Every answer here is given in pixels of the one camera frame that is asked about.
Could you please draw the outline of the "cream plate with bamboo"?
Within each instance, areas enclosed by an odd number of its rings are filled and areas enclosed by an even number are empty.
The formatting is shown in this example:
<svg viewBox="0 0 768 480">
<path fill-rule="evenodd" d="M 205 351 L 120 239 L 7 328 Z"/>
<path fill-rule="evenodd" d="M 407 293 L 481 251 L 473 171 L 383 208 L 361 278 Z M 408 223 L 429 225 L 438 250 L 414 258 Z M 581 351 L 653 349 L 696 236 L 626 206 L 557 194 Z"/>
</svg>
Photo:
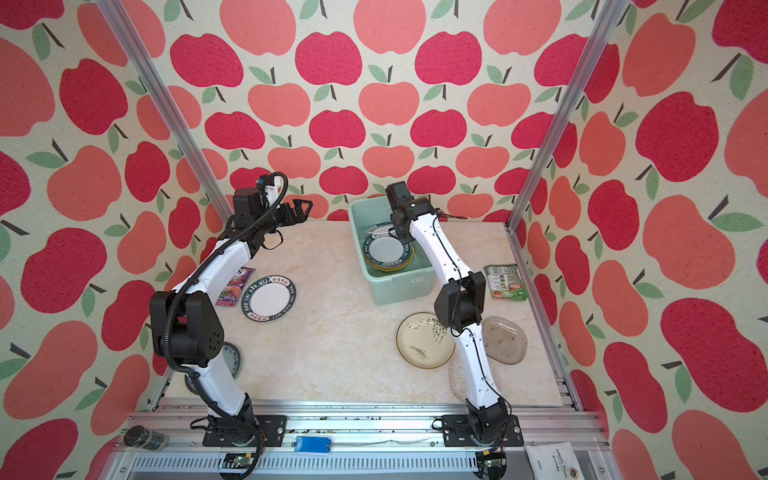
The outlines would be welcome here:
<svg viewBox="0 0 768 480">
<path fill-rule="evenodd" d="M 400 323 L 396 346 L 407 363 L 425 370 L 443 366 L 455 351 L 451 334 L 429 312 L 414 313 Z"/>
</svg>

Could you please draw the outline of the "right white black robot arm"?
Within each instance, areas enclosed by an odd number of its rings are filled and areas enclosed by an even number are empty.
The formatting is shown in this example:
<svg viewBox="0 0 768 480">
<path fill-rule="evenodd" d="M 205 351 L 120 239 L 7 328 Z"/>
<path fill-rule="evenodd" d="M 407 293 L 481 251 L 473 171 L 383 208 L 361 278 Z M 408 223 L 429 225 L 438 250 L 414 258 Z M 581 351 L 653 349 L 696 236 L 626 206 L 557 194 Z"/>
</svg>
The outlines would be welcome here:
<svg viewBox="0 0 768 480">
<path fill-rule="evenodd" d="M 493 379 L 483 341 L 486 278 L 460 258 L 440 225 L 441 211 L 427 198 L 415 197 L 403 181 L 388 185 L 385 193 L 395 238 L 404 245 L 417 242 L 441 282 L 434 311 L 453 336 L 460 356 L 473 439 L 479 445 L 499 444 L 510 407 Z"/>
</svg>

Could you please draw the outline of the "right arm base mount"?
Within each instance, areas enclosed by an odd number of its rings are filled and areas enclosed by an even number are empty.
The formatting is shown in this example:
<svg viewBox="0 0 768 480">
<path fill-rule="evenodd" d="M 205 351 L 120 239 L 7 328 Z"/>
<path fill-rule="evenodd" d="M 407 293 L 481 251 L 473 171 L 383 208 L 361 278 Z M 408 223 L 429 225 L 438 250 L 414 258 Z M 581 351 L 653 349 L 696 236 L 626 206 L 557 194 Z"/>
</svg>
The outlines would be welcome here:
<svg viewBox="0 0 768 480">
<path fill-rule="evenodd" d="M 443 415 L 436 417 L 431 428 L 442 435 L 446 447 L 494 448 L 522 447 L 524 438 L 519 419 L 510 415 L 501 423 L 483 425 L 468 415 Z"/>
</svg>

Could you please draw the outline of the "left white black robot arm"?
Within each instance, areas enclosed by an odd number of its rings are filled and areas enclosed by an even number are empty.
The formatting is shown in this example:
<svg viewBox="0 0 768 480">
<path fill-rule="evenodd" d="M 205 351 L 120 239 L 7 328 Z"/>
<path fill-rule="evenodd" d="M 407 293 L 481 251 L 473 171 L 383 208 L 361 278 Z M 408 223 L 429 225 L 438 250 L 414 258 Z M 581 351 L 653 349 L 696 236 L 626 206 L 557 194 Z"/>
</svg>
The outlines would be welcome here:
<svg viewBox="0 0 768 480">
<path fill-rule="evenodd" d="M 184 374 L 210 414 L 254 425 L 248 395 L 236 384 L 222 349 L 224 328 L 215 303 L 232 277 L 264 247 L 265 237 L 281 227 L 309 219 L 310 200 L 284 201 L 276 185 L 235 192 L 234 214 L 214 249 L 186 279 L 171 290 L 157 291 L 149 301 L 155 354 Z"/>
</svg>

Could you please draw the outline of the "large green rimmed white plate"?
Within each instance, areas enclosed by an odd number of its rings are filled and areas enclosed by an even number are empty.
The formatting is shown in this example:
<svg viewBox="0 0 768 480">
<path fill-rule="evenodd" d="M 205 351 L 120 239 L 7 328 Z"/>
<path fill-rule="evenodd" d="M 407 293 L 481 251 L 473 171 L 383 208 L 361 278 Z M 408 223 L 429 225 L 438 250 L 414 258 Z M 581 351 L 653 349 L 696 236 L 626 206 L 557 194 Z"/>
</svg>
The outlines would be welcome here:
<svg viewBox="0 0 768 480">
<path fill-rule="evenodd" d="M 375 223 L 368 226 L 365 233 L 363 257 L 373 268 L 382 271 L 400 270 L 412 260 L 412 247 L 403 244 L 395 236 L 391 223 Z"/>
</svg>

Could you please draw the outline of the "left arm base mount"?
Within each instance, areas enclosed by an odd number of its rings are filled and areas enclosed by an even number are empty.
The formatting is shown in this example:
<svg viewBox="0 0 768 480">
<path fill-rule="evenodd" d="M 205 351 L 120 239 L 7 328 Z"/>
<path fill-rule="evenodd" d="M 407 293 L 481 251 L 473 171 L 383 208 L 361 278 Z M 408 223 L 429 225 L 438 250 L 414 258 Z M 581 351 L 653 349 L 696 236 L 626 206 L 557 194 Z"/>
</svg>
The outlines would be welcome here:
<svg viewBox="0 0 768 480">
<path fill-rule="evenodd" d="M 207 420 L 202 444 L 216 448 L 280 447 L 287 423 L 284 415 L 257 415 L 257 425 L 249 428 L 216 416 L 208 416 Z"/>
</svg>

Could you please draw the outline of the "yellow dotted scalloped plate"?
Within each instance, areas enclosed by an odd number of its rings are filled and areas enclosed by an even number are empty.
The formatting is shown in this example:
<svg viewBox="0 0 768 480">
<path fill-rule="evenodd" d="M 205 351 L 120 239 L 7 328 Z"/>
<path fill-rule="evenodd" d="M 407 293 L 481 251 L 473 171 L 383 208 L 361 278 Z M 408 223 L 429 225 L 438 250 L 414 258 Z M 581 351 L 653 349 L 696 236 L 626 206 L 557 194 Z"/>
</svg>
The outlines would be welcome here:
<svg viewBox="0 0 768 480">
<path fill-rule="evenodd" d="M 412 261 L 413 249 L 390 236 L 369 236 L 362 247 L 363 258 L 372 268 L 397 271 Z"/>
</svg>

